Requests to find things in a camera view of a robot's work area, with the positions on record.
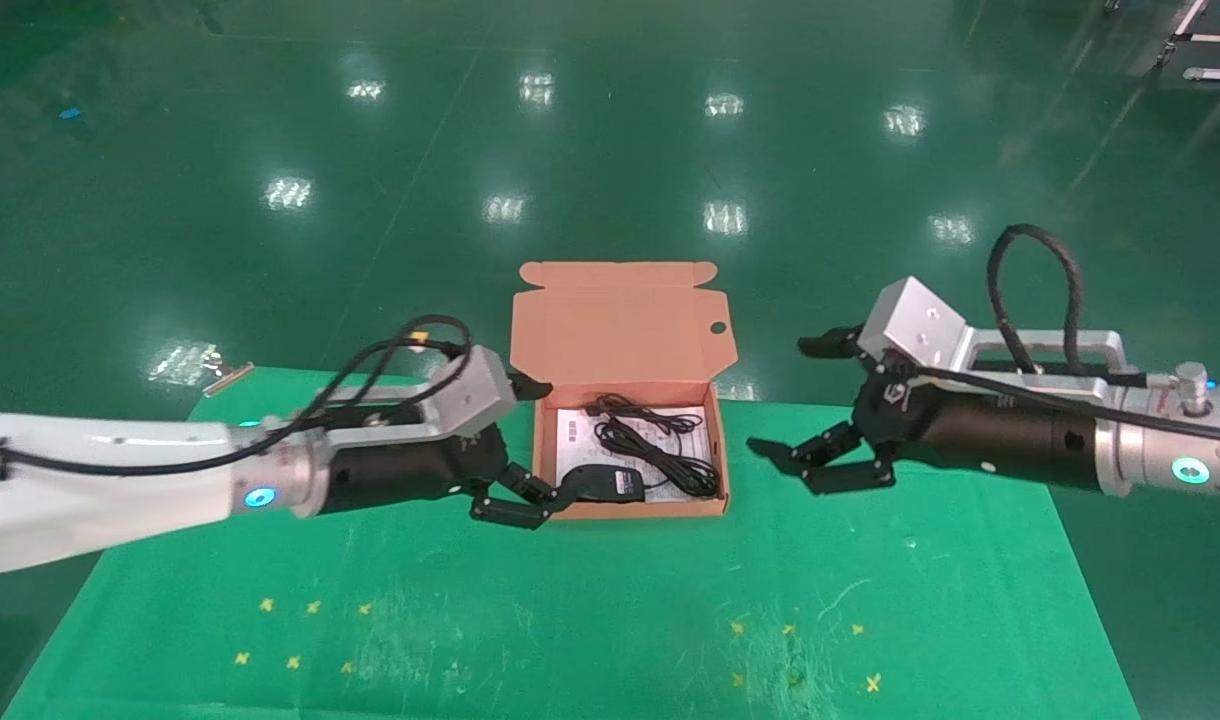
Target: open cardboard box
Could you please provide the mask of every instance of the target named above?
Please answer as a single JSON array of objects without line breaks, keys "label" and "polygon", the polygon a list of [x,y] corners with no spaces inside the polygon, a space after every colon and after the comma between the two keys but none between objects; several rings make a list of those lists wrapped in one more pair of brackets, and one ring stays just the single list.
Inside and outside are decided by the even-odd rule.
[{"label": "open cardboard box", "polygon": [[511,364],[551,383],[534,404],[534,466],[558,483],[556,411],[609,392],[651,408],[703,405],[719,495],[688,502],[576,502],[562,519],[725,515],[730,463],[712,378],[738,359],[725,293],[702,290],[714,264],[525,264],[539,290],[512,298]]}]

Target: box flap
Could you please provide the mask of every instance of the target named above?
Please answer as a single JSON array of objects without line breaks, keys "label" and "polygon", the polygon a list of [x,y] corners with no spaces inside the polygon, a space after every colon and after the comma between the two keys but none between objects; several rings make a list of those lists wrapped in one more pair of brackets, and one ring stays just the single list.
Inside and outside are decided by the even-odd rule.
[{"label": "box flap", "polygon": [[526,264],[515,369],[549,383],[708,382],[738,359],[714,264]]},{"label": "box flap", "polygon": [[525,264],[537,287],[698,287],[716,277],[714,264]]}]

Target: green table mat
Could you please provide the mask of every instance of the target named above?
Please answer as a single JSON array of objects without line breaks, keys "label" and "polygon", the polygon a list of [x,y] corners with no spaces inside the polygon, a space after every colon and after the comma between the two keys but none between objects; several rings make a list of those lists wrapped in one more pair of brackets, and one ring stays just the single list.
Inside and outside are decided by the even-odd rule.
[{"label": "green table mat", "polygon": [[[285,414],[327,377],[260,369],[193,419]],[[725,517],[526,532],[455,498],[106,552],[6,716],[1137,718],[1043,487],[906,466],[816,498],[742,439],[845,409],[721,408]],[[531,428],[504,423],[518,463]]]}]

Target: blue indicator light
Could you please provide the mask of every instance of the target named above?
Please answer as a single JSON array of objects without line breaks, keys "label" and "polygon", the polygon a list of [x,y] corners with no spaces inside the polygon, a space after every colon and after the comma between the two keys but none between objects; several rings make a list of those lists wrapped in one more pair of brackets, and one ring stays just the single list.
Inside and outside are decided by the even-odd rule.
[{"label": "blue indicator light", "polygon": [[1199,486],[1210,478],[1210,469],[1196,456],[1181,456],[1171,463],[1171,473],[1185,483]]},{"label": "blue indicator light", "polygon": [[277,491],[272,488],[254,488],[245,493],[245,506],[264,506],[276,500]]}]

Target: white paper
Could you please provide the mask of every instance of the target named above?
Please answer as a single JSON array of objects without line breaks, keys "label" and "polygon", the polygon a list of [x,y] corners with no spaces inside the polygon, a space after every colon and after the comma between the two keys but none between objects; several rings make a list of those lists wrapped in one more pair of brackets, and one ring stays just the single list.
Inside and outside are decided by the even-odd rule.
[{"label": "white paper", "polygon": [[[630,428],[637,430],[640,437],[647,438],[647,442],[659,447],[660,450],[675,455],[697,456],[708,463],[712,460],[712,447],[708,441],[708,416],[703,412],[703,408],[651,408],[651,410],[660,415],[698,415],[702,422],[691,433],[670,436],[645,420],[623,420]],[[601,442],[597,441],[597,423],[604,420],[605,415],[592,416],[583,410],[556,411],[556,483],[560,484],[561,478],[580,465],[616,465],[620,469],[640,471],[640,477],[647,481],[647,502],[695,500],[673,484],[665,483],[664,473],[654,465],[636,456],[615,455],[614,452],[601,447]]]}]

